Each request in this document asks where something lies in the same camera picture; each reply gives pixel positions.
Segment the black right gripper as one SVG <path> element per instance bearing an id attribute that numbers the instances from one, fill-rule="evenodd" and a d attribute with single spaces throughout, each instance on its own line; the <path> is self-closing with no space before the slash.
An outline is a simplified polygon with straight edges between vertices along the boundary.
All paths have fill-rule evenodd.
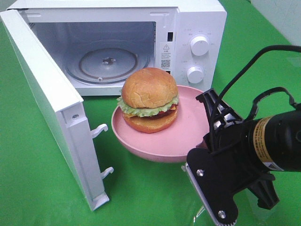
<path id="1" fill-rule="evenodd" d="M 257 205 L 272 209 L 279 198 L 270 173 L 258 173 L 253 147 L 253 131 L 258 120 L 244 121 L 218 94 L 209 89 L 196 97 L 204 104 L 209 131 L 202 141 L 202 170 L 205 174 L 247 174 L 247 188 L 257 197 Z"/>

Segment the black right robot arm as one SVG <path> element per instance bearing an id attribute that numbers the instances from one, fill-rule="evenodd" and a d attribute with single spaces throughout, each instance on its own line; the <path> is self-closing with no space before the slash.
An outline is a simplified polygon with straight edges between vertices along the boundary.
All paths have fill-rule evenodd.
<path id="1" fill-rule="evenodd" d="M 273 208 L 279 201 L 273 186 L 273 171 L 301 169 L 301 106 L 293 97 L 293 110 L 256 119 L 258 103 L 283 87 L 269 89 L 253 100 L 247 118 L 241 118 L 219 100 L 213 89 L 200 94 L 209 132 L 198 148 L 187 155 L 187 164 L 197 190 L 213 213 L 237 211 L 234 194 L 249 189 L 258 206 Z"/>

